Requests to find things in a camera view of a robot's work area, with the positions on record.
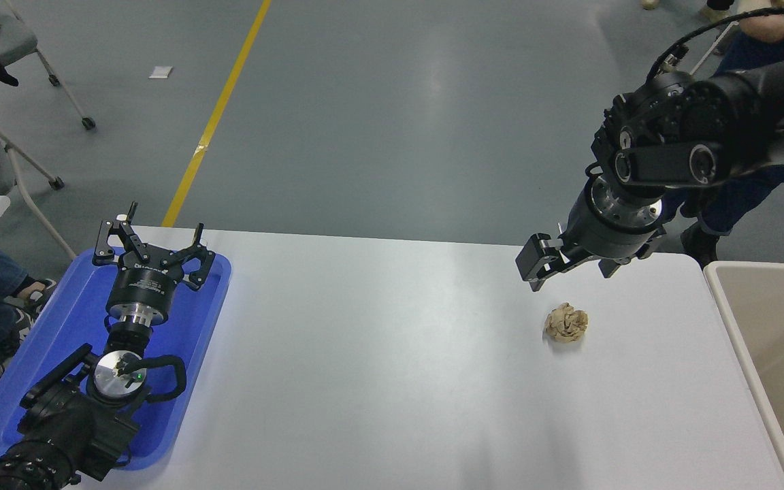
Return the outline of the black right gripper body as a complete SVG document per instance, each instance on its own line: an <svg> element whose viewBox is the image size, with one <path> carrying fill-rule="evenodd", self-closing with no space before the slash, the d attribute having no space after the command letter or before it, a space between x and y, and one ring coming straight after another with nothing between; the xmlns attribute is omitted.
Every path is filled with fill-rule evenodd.
<svg viewBox="0 0 784 490"><path fill-rule="evenodd" d="M569 213L560 235L563 257L570 261L589 257L622 261L644 259L665 238L659 222L660 197L625 199L609 186L586 186Z"/></svg>

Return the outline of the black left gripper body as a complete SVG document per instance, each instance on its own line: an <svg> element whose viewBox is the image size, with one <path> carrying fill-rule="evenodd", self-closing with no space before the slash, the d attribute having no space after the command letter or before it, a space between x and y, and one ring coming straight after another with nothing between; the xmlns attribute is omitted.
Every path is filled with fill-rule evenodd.
<svg viewBox="0 0 784 490"><path fill-rule="evenodd" d="M105 305L109 313L118 314L128 304L143 304L159 314L170 312L175 289L184 278L182 263L146 265L126 257L116 263L117 276Z"/></svg>

